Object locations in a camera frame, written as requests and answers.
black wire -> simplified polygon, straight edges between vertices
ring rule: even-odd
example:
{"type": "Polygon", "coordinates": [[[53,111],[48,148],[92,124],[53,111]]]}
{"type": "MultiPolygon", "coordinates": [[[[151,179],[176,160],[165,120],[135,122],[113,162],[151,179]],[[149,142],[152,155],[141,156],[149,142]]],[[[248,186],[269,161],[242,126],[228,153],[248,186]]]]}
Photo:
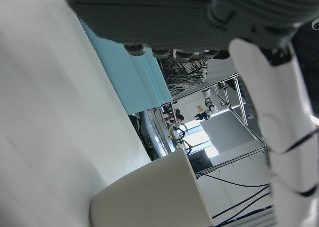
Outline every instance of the black wire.
{"type": "Polygon", "coordinates": [[[253,194],[252,196],[250,196],[250,197],[244,199],[243,201],[239,202],[238,204],[235,204],[234,206],[232,206],[232,207],[230,207],[230,208],[228,208],[228,209],[226,209],[226,210],[224,210],[224,211],[222,211],[222,212],[216,214],[215,216],[212,217],[212,219],[214,219],[214,218],[216,218],[216,217],[222,215],[223,213],[225,213],[225,212],[227,212],[227,211],[229,211],[229,210],[231,210],[231,209],[233,209],[233,208],[235,208],[235,207],[241,205],[242,203],[245,203],[246,201],[250,200],[251,198],[254,198],[256,195],[258,195],[259,193],[261,193],[262,191],[264,191],[264,190],[267,189],[268,187],[269,187],[269,186],[264,187],[264,188],[261,189],[260,191],[256,192],[256,193],[253,194]]]}
{"type": "Polygon", "coordinates": [[[242,186],[242,187],[263,187],[263,186],[269,186],[269,184],[256,185],[256,186],[248,186],[248,185],[242,185],[242,184],[238,184],[238,183],[226,181],[226,180],[223,180],[223,179],[220,179],[220,178],[217,178],[217,177],[214,177],[214,176],[210,176],[210,175],[207,175],[207,174],[203,174],[203,173],[200,173],[200,172],[197,172],[196,174],[203,175],[203,176],[208,176],[208,177],[214,178],[214,179],[219,180],[219,181],[224,181],[224,182],[227,182],[227,183],[229,183],[229,184],[233,184],[233,185],[236,185],[236,186],[242,186]]]}
{"type": "Polygon", "coordinates": [[[254,203],[256,203],[257,201],[259,201],[261,198],[264,198],[265,196],[269,195],[270,192],[262,195],[261,197],[258,197],[257,199],[255,199],[252,203],[250,203],[249,205],[247,205],[245,208],[243,208],[240,212],[238,212],[237,214],[233,215],[231,218],[228,218],[227,220],[223,221],[222,223],[220,223],[219,225],[215,226],[215,227],[220,227],[222,224],[226,224],[228,221],[230,221],[232,218],[238,216],[240,213],[242,213],[245,209],[247,209],[248,207],[250,207],[251,205],[253,205],[254,203]]]}

white robotic arm segment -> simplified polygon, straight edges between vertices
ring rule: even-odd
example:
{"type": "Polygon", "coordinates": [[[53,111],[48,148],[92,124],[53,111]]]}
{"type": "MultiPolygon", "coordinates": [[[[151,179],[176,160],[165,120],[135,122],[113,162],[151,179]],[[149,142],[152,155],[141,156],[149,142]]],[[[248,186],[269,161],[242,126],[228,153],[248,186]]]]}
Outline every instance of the white robotic arm segment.
{"type": "Polygon", "coordinates": [[[213,104],[213,102],[210,99],[210,88],[207,90],[203,90],[202,93],[205,98],[205,105],[208,108],[208,110],[210,112],[216,111],[217,107],[213,104]]]}
{"type": "Polygon", "coordinates": [[[310,120],[312,109],[292,47],[288,52],[291,58],[273,67],[258,46],[240,39],[230,44],[268,143],[277,222],[317,227],[309,211],[318,203],[318,130],[310,120]]]}

person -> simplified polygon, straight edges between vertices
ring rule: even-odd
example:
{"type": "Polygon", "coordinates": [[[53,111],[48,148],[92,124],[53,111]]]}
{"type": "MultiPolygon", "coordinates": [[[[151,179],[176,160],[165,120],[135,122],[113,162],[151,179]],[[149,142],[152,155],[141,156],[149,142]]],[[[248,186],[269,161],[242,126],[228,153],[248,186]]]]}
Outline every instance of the person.
{"type": "MultiPolygon", "coordinates": [[[[182,121],[184,121],[184,116],[183,116],[182,114],[180,114],[180,112],[175,112],[175,116],[176,116],[176,121],[177,121],[177,122],[182,122],[182,121]]],[[[166,118],[163,119],[163,122],[169,121],[171,124],[173,124],[173,123],[175,122],[173,118],[174,118],[173,115],[170,114],[168,117],[166,117],[166,118]]]]}
{"type": "Polygon", "coordinates": [[[208,73],[207,60],[193,57],[189,62],[177,63],[171,53],[160,60],[162,72],[171,97],[174,99],[183,91],[203,83],[208,73]]]}

metal rod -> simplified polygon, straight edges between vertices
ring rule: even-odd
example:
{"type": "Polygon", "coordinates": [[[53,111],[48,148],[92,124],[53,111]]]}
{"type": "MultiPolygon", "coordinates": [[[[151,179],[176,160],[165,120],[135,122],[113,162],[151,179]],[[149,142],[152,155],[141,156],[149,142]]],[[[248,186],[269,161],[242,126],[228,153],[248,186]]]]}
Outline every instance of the metal rod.
{"type": "Polygon", "coordinates": [[[240,88],[239,88],[239,83],[238,83],[237,77],[234,78],[234,83],[235,83],[237,96],[238,96],[238,99],[239,99],[239,107],[240,107],[242,120],[243,120],[245,125],[248,125],[247,117],[246,117],[246,113],[245,113],[245,108],[244,108],[244,102],[243,102],[243,98],[241,97],[241,92],[240,92],[240,88]]]}
{"type": "Polygon", "coordinates": [[[226,101],[229,104],[229,106],[231,107],[231,104],[230,104],[230,101],[229,101],[229,98],[228,98],[228,94],[227,94],[227,89],[225,89],[225,82],[223,82],[223,85],[224,85],[224,93],[225,93],[226,101]]]}
{"type": "MultiPolygon", "coordinates": [[[[226,101],[221,97],[219,94],[217,96],[225,103],[226,101]]],[[[244,121],[241,119],[241,117],[238,115],[237,112],[235,112],[234,109],[232,109],[229,105],[226,105],[226,107],[233,113],[233,115],[238,119],[238,121],[247,129],[247,131],[262,145],[264,146],[263,141],[258,137],[258,135],[251,129],[250,126],[244,123],[244,121]]]]}
{"type": "Polygon", "coordinates": [[[218,168],[224,167],[224,166],[226,166],[226,165],[229,165],[229,164],[231,164],[231,163],[234,163],[234,162],[236,162],[236,161],[239,161],[239,160],[241,160],[241,159],[244,159],[244,158],[246,158],[246,157],[248,157],[248,156],[254,155],[254,154],[256,154],[256,153],[258,153],[258,152],[261,152],[261,151],[264,151],[264,150],[265,150],[265,148],[264,148],[264,147],[261,147],[261,148],[259,148],[259,149],[257,149],[257,150],[248,152],[248,153],[243,154],[243,155],[241,155],[241,156],[237,156],[237,157],[235,157],[235,158],[233,158],[233,159],[230,159],[230,160],[225,161],[225,162],[222,162],[222,163],[220,163],[220,164],[218,164],[218,165],[216,165],[216,166],[213,166],[213,167],[210,167],[210,168],[208,168],[208,169],[206,169],[206,170],[203,170],[203,171],[201,171],[201,173],[203,173],[203,174],[208,174],[208,173],[210,173],[210,172],[212,172],[212,171],[214,171],[214,170],[216,170],[216,169],[218,169],[218,168]]]}
{"type": "Polygon", "coordinates": [[[225,78],[225,79],[223,79],[223,80],[221,80],[221,81],[218,81],[218,82],[215,82],[215,83],[213,83],[213,84],[207,85],[207,86],[205,86],[205,87],[203,87],[203,88],[201,88],[201,89],[192,91],[192,92],[190,92],[189,94],[185,94],[185,95],[183,95],[183,96],[181,96],[181,97],[179,97],[179,98],[176,98],[176,99],[174,99],[174,101],[177,101],[177,100],[180,100],[180,99],[182,99],[182,98],[185,98],[185,97],[187,97],[187,96],[189,96],[189,95],[192,95],[192,94],[194,94],[194,93],[196,93],[196,92],[199,92],[199,91],[202,91],[202,90],[206,90],[206,89],[208,89],[208,88],[210,88],[210,87],[212,87],[212,86],[214,86],[214,85],[217,85],[217,84],[220,83],[220,82],[226,82],[226,81],[231,80],[231,79],[233,79],[233,78],[235,78],[235,77],[238,77],[238,76],[239,76],[239,74],[238,74],[238,73],[235,73],[235,74],[233,74],[233,75],[231,75],[231,76],[229,76],[229,77],[227,77],[227,78],[225,78]]]}
{"type": "Polygon", "coordinates": [[[171,105],[171,110],[173,112],[173,117],[174,117],[174,121],[175,121],[175,125],[177,126],[177,118],[176,118],[176,114],[175,114],[175,109],[174,109],[174,105],[172,102],[170,102],[171,105]]]}

light blue panel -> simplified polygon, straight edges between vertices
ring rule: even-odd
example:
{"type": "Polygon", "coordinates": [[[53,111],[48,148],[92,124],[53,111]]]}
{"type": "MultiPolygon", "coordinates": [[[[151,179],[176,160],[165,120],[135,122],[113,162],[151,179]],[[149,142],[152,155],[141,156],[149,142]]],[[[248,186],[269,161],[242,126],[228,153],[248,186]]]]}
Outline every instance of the light blue panel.
{"type": "Polygon", "coordinates": [[[159,64],[154,58],[152,52],[148,50],[145,55],[141,56],[142,62],[145,65],[146,72],[149,75],[150,81],[157,94],[161,104],[172,102],[171,95],[168,91],[164,77],[160,71],[159,64]]]}
{"type": "Polygon", "coordinates": [[[100,38],[81,23],[127,114],[171,102],[159,65],[150,51],[142,57],[131,56],[123,44],[100,38]]]}

